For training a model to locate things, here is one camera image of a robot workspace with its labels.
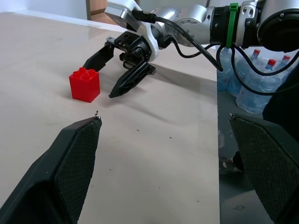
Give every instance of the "water bottle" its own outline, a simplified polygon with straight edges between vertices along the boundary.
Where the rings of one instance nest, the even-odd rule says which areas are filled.
[[[257,57],[260,54],[260,52],[261,52],[261,50],[255,49],[253,51],[253,54],[250,56],[250,60],[253,64],[257,60]],[[246,78],[246,75],[252,71],[252,69],[248,65],[247,61],[243,57],[241,57],[241,59],[236,64],[236,68],[237,68],[239,77],[242,81],[244,81]],[[228,83],[228,92],[236,97],[239,95],[241,87],[242,87],[242,85],[236,78],[235,74],[232,74],[232,77],[230,78],[229,83]]]
[[[284,55],[281,62],[275,67],[275,70],[280,70],[283,67],[285,67],[288,64],[290,58],[291,58],[290,56]],[[291,68],[288,68],[287,70],[284,70],[283,72],[279,73],[279,76],[282,79],[282,84],[285,83],[285,81],[288,78],[291,70],[292,70]]]
[[[270,59],[266,68],[262,71],[272,72],[275,63],[275,60]],[[259,92],[275,92],[276,89],[281,85],[281,78],[278,75],[261,76],[255,72],[251,72],[247,75],[245,84],[251,89]],[[237,96],[236,103],[238,107],[249,113],[260,114],[263,112],[271,97],[272,96],[261,96],[254,94],[242,87],[240,94]]]
[[[231,50],[228,48],[224,48],[220,52],[220,61],[223,71],[217,70],[217,91],[224,91],[228,86],[229,79],[233,73],[231,56]]]

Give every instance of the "textured gripper pad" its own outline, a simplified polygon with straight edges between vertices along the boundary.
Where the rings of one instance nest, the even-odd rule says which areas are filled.
[[[55,186],[72,223],[77,223],[93,176],[99,122],[78,130],[55,175]]]
[[[299,168],[262,126],[237,117],[230,124],[244,169],[270,218],[277,221],[298,196]]]

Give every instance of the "white table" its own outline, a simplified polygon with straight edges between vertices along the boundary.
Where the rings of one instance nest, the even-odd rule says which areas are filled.
[[[183,59],[171,46],[153,63],[155,75],[110,99],[126,71],[116,50],[89,104],[71,98],[68,77],[120,33],[12,13],[0,21],[0,206],[62,128],[98,110],[103,126],[79,223],[219,223],[216,70],[208,60]]]

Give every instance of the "red lego brick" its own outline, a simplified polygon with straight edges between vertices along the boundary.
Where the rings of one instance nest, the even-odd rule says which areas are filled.
[[[100,94],[100,76],[93,69],[79,68],[70,75],[73,99],[91,103]]]

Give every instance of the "red block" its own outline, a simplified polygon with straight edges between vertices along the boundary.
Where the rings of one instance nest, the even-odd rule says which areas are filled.
[[[100,94],[100,76],[93,69],[79,68],[70,75],[73,99],[91,103]]]

